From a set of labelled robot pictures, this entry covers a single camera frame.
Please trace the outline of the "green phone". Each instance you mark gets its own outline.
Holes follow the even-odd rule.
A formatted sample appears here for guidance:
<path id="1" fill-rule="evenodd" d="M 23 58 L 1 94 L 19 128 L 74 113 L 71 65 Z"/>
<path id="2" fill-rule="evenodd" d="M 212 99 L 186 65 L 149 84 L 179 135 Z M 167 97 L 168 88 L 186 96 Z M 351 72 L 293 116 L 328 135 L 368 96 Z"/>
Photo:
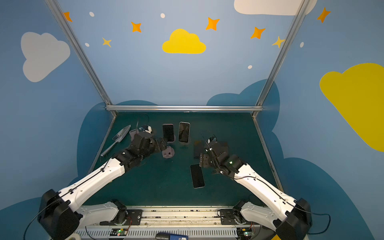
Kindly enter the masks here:
<path id="1" fill-rule="evenodd" d="M 199 164 L 190 166 L 191 177 L 194 189 L 203 188 L 205 186 L 205 180 L 203 170 Z"/>

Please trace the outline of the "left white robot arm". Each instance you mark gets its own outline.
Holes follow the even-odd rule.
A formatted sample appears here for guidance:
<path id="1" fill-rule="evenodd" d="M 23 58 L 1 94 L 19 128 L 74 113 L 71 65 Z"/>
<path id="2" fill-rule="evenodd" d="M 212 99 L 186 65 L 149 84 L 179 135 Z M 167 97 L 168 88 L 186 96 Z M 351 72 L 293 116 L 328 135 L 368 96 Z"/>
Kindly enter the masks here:
<path id="1" fill-rule="evenodd" d="M 116 152 L 106 163 L 78 182 L 56 192 L 48 190 L 41 198 L 36 218 L 53 240 L 64 240 L 77 230 L 86 218 L 81 206 L 114 179 L 124 175 L 151 154 L 167 148 L 165 138 L 139 132 L 131 144 Z"/>

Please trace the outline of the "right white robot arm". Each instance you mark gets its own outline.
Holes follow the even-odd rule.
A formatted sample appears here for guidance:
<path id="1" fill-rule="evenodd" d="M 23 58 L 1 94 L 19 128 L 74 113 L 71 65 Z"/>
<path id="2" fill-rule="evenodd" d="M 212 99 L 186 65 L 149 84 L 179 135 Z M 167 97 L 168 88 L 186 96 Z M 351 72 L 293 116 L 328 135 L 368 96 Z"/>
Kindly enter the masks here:
<path id="1" fill-rule="evenodd" d="M 234 180 L 265 204 L 265 207 L 260 207 L 251 202 L 239 202 L 233 211 L 241 220 L 258 223 L 274 231 L 281 240 L 303 240 L 309 233 L 313 225 L 310 204 L 274 187 L 247 162 L 237 155 L 230 155 L 219 142 L 205 143 L 200 165 L 213 167 L 217 174 Z"/>

